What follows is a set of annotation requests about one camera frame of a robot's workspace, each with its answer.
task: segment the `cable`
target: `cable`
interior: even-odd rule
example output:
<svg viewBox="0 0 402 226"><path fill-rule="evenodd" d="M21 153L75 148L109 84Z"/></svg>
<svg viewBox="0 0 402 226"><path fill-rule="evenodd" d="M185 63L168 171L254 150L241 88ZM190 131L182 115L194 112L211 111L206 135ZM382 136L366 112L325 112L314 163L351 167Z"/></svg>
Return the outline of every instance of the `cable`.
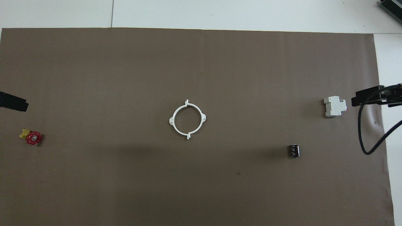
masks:
<svg viewBox="0 0 402 226"><path fill-rule="evenodd" d="M380 144L394 131L396 130L396 128L398 128L399 126L402 125L402 120L399 121L397 124L395 124L390 130L388 130L379 140L378 142L374 145L374 147L370 150L370 151L366 151L366 149L364 148L363 145L363 141L361 139L361 112L363 111L363 107L365 104L367 104L367 102L376 94L383 92L385 90L389 90L389 89L394 89L394 88L401 88L401 84L396 84L396 85L392 85L392 86L387 86L384 87L382 89L376 90L373 93L371 93L361 104L360 108L359 108L359 114L357 116L357 132L359 133L359 142L360 142L360 147L363 151L364 154L369 155L372 154L377 148L378 146L380 146Z"/></svg>

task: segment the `black device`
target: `black device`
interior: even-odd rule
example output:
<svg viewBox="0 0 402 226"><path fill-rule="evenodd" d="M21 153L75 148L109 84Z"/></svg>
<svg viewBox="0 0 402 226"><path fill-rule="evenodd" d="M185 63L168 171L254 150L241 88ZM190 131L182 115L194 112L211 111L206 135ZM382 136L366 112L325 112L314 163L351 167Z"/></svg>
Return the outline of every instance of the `black device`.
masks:
<svg viewBox="0 0 402 226"><path fill-rule="evenodd" d="M365 90L356 92L356 97L352 98L352 106L359 106L359 114L357 115L357 133L359 135L359 142L361 150L364 154L372 154L378 146L394 131L402 125L402 120L389 129L374 145L374 147L367 151L364 148L361 138L361 112L366 104L388 105L388 107L395 107L402 105L402 84L392 86L374 86Z"/></svg>
<svg viewBox="0 0 402 226"><path fill-rule="evenodd" d="M297 144L292 144L289 146L290 148L290 155L294 158L300 157L300 148Z"/></svg>
<svg viewBox="0 0 402 226"><path fill-rule="evenodd" d="M401 88L391 88L378 92L383 89L384 86L373 86L361 91L356 92L356 97L352 98L352 106L361 105L364 100L373 92L376 92L368 101L367 105L378 104L378 105L388 105L388 107L395 107L402 105L402 89Z"/></svg>
<svg viewBox="0 0 402 226"><path fill-rule="evenodd" d="M28 103L25 99L11 94L0 92L0 107L5 107L17 111L27 111Z"/></svg>
<svg viewBox="0 0 402 226"><path fill-rule="evenodd" d="M402 0L381 0L379 6L402 23Z"/></svg>

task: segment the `brown paper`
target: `brown paper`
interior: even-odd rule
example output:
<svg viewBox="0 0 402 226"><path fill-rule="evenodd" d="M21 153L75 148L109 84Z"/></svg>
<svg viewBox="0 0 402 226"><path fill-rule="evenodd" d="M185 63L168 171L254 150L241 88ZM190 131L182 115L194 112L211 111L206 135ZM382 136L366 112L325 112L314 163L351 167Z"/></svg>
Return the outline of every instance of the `brown paper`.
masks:
<svg viewBox="0 0 402 226"><path fill-rule="evenodd" d="M350 103L374 85L371 34L3 29L0 90L29 107L0 108L0 224L393 225L385 144L362 153ZM169 124L186 99L190 140ZM362 130L384 133L379 106Z"/></svg>

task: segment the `red valve handle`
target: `red valve handle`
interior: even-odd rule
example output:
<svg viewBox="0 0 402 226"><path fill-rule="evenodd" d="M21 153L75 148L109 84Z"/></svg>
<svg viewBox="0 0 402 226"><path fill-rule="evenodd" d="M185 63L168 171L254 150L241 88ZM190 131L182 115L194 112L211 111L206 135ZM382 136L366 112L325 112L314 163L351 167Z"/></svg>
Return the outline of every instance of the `red valve handle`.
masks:
<svg viewBox="0 0 402 226"><path fill-rule="evenodd" d="M41 139L42 139L41 133L34 131L34 132L28 134L27 143L34 145L36 143L39 143L41 141Z"/></svg>

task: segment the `white ring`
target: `white ring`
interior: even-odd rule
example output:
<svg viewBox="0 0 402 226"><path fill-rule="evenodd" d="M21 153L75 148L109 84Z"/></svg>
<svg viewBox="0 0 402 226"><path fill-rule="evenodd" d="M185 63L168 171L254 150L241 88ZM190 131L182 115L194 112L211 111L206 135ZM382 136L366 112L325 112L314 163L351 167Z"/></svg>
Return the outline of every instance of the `white ring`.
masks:
<svg viewBox="0 0 402 226"><path fill-rule="evenodd" d="M188 134L185 134L185 133L180 132L180 131L177 129L177 127L176 127L176 125L175 125L175 123L174 123L174 118L176 117L176 114L178 113L178 111L180 111L181 109L183 109L183 108L185 108L185 107L188 107L188 106L192 106L192 107L194 107L195 109L197 109L197 110L200 112L200 114L201 114L201 123L200 123L200 125L198 126L197 129L195 129L195 130L189 132ZM191 134L197 132L197 131L201 128L202 123L205 122L205 120L207 120L207 116L201 112L201 109L200 109L199 107L197 107L196 105L194 105L194 104L190 104L189 101L186 100L186 101L184 102L184 105L183 105L183 106L178 107L178 109L176 109L176 110L174 111L173 116L169 119L169 123L174 127L174 129L175 129L179 134L184 135L184 136L187 136L187 140L188 140L188 139L190 139Z"/></svg>

